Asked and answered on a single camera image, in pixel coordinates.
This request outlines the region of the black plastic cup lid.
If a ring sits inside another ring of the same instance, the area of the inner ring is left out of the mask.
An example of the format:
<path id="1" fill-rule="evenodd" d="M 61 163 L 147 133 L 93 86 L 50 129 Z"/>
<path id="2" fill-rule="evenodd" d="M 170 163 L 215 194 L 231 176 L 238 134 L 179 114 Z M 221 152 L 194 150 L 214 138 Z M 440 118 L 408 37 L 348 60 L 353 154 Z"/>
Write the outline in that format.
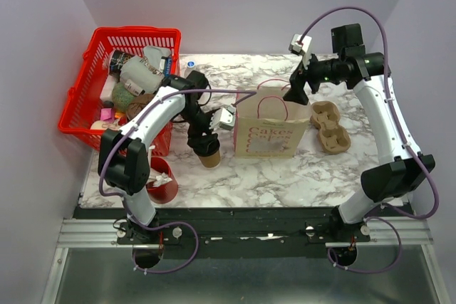
<path id="1" fill-rule="evenodd" d="M 218 139 L 209 139 L 204 136 L 201 140 L 196 142 L 193 147 L 195 154 L 199 157 L 209 157 L 219 151 L 220 143 Z"/>

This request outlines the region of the blue book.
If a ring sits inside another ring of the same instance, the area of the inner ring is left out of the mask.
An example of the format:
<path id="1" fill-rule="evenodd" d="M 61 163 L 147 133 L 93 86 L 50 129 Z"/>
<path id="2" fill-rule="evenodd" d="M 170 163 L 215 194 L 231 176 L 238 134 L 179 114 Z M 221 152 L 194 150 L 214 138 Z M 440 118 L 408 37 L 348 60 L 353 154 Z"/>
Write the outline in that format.
<path id="1" fill-rule="evenodd" d="M 160 68 L 163 72 L 163 75 L 167 78 L 173 74 L 172 68 L 174 66 L 174 61 L 172 56 L 162 57 L 160 60 Z"/>

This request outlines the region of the brown paper coffee cup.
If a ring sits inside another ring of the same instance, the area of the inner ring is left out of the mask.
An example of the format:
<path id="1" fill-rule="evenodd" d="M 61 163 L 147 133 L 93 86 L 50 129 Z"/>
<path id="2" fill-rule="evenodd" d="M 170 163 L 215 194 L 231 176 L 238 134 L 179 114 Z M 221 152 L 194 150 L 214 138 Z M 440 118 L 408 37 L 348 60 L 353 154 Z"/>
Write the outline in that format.
<path id="1" fill-rule="evenodd" d="M 199 155 L 198 158 L 202 165 L 208 169 L 217 167 L 221 161 L 219 150 L 210 152 L 208 155 Z"/>

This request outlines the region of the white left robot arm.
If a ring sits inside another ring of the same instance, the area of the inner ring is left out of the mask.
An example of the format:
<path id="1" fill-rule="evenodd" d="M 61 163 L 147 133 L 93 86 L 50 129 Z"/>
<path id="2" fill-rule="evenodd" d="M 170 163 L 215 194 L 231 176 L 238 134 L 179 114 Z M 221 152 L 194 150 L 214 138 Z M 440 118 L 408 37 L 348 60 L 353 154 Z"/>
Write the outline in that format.
<path id="1" fill-rule="evenodd" d="M 130 122 L 119 130 L 107 129 L 100 139 L 98 160 L 99 185 L 103 196 L 119 196 L 135 222 L 134 236 L 142 243 L 157 238 L 153 219 L 156 210 L 147 192 L 150 176 L 148 149 L 152 141 L 174 117 L 181 115 L 188 123 L 187 144 L 206 168 L 221 160 L 218 135 L 210 127 L 213 112 L 204 112 L 199 104 L 202 92 L 209 87 L 203 73 L 192 71 L 186 78 L 165 78 L 155 97 Z"/>

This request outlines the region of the clear plastic water bottle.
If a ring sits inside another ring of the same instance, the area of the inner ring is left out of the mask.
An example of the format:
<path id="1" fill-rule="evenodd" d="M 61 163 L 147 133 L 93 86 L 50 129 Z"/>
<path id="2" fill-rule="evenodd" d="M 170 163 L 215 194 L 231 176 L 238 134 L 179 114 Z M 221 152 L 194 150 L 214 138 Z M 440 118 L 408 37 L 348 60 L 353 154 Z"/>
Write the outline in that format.
<path id="1" fill-rule="evenodd" d="M 196 63 L 194 61 L 188 61 L 185 67 L 184 78 L 187 78 L 195 70 L 197 70 Z"/>

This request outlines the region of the red cylindrical straw holder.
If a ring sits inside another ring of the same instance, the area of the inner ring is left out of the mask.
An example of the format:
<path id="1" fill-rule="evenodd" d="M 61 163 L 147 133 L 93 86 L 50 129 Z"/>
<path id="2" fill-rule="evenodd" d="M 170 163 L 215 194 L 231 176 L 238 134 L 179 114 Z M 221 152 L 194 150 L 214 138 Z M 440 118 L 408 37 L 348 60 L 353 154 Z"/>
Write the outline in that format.
<path id="1" fill-rule="evenodd" d="M 149 197 L 156 204 L 171 202 L 178 193 L 178 183 L 169 164 L 161 157 L 152 157 L 150 179 L 146 185 Z"/>

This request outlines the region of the red plastic shopping basket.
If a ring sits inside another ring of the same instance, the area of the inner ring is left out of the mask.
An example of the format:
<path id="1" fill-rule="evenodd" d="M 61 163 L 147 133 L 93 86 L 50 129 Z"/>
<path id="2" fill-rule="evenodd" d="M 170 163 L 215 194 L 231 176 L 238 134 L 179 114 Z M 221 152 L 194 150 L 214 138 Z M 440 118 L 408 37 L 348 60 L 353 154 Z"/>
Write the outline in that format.
<path id="1" fill-rule="evenodd" d="M 100 119 L 103 101 L 100 99 L 108 77 L 103 65 L 114 50 L 141 56 L 143 47 L 157 46 L 171 50 L 172 62 L 168 73 L 180 73 L 179 48 L 181 32 L 176 28 L 155 28 L 150 26 L 99 27 L 92 35 L 83 54 L 83 63 L 73 87 L 68 91 L 67 100 L 60 121 L 59 130 L 74 135 L 94 150 L 100 147 L 100 130 L 92 130 L 92 124 Z"/>

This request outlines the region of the pink and beige paper bag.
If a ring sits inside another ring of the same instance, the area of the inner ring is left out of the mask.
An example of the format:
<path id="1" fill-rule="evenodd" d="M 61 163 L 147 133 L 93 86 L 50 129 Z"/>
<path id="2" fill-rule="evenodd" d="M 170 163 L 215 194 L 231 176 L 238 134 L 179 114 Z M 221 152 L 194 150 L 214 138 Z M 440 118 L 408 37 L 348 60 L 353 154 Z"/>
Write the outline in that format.
<path id="1" fill-rule="evenodd" d="M 289 84 L 278 78 L 254 86 L 250 98 L 237 96 L 234 156 L 291 158 L 310 122 L 311 108 L 283 99 Z"/>

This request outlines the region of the dark printed can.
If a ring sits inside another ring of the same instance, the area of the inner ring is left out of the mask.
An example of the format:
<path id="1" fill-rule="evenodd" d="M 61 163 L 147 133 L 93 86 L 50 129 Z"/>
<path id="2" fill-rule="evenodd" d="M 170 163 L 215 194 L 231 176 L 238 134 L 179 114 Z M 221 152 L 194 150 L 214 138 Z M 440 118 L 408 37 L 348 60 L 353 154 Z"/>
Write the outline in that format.
<path id="1" fill-rule="evenodd" d="M 108 58 L 108 72 L 111 76 L 116 78 L 120 77 L 122 67 L 132 58 L 133 54 L 130 54 L 121 50 L 114 50 L 110 53 Z"/>

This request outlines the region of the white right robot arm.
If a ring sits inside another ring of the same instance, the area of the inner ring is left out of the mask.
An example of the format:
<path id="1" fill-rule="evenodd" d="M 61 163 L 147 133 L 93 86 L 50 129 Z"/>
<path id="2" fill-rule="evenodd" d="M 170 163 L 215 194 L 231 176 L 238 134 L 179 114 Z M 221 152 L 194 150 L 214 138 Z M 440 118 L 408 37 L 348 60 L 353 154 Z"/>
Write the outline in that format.
<path id="1" fill-rule="evenodd" d="M 379 166 L 364 171 L 361 189 L 337 208 L 337 218 L 328 223 L 328 234 L 336 241 L 352 235 L 353 224 L 378 205 L 388 205 L 418 188 L 435 167 L 431 154 L 423 154 L 410 134 L 400 111 L 392 78 L 384 71 L 383 53 L 368 53 L 359 24 L 332 28 L 335 58 L 319 61 L 311 52 L 311 37 L 294 34 L 289 51 L 301 62 L 289 78 L 290 89 L 283 99 L 308 103 L 305 86 L 316 93 L 322 83 L 345 83 L 361 102 L 378 151 Z"/>

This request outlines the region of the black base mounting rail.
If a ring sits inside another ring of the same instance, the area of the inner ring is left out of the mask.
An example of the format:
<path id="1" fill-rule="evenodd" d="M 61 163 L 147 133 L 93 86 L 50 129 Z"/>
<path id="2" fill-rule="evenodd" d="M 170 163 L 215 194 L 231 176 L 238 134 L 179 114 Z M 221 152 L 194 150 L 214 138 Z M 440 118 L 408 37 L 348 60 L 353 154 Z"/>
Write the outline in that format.
<path id="1" fill-rule="evenodd" d="M 134 250 L 141 265 L 166 259 L 322 258 L 334 244 L 340 261 L 353 262 L 356 247 L 370 240 L 364 223 L 345 224 L 323 208 L 158 209 L 147 231 L 125 220 L 122 209 L 77 208 L 74 219 L 114 220 L 110 245 Z"/>

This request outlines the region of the brown round lidded box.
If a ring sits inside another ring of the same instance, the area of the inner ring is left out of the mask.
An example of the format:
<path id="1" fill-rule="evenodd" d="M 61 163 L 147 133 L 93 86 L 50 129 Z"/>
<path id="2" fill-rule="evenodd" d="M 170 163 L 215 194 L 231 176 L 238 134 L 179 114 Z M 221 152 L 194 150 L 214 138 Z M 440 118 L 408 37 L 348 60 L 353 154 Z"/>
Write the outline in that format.
<path id="1" fill-rule="evenodd" d="M 134 98 L 127 106 L 125 112 L 129 120 L 134 119 L 154 98 L 155 96 L 150 93 L 145 93 Z"/>

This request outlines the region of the brown cardboard cup carrier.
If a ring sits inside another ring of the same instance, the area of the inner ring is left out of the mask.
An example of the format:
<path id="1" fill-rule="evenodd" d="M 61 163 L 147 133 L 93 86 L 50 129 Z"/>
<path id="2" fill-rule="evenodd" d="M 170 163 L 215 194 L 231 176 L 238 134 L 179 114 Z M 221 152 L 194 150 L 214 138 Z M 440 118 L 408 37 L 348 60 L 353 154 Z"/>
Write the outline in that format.
<path id="1" fill-rule="evenodd" d="M 351 147 L 351 139 L 341 119 L 338 107 L 330 101 L 311 105 L 311 123 L 318 130 L 317 138 L 325 153 L 340 154 Z"/>

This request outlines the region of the grey cloth pouch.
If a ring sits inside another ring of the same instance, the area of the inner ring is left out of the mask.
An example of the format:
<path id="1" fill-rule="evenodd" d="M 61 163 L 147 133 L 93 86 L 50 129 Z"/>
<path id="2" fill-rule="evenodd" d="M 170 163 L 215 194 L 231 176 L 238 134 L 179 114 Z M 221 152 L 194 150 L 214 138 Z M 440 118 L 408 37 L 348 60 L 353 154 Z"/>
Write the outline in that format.
<path id="1" fill-rule="evenodd" d="M 123 64 L 120 83 L 134 96 L 154 93 L 165 78 L 165 62 L 172 56 L 169 48 L 145 46 L 142 56 L 134 56 Z"/>

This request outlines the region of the pink small packet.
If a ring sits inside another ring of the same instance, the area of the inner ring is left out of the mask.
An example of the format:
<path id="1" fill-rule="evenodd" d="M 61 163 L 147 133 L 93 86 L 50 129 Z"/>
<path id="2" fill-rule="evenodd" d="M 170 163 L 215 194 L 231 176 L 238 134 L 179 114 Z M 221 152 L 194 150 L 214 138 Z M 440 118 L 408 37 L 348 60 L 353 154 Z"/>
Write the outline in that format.
<path id="1" fill-rule="evenodd" d="M 102 108 L 100 111 L 100 120 L 103 122 L 113 122 L 115 120 L 115 109 Z"/>

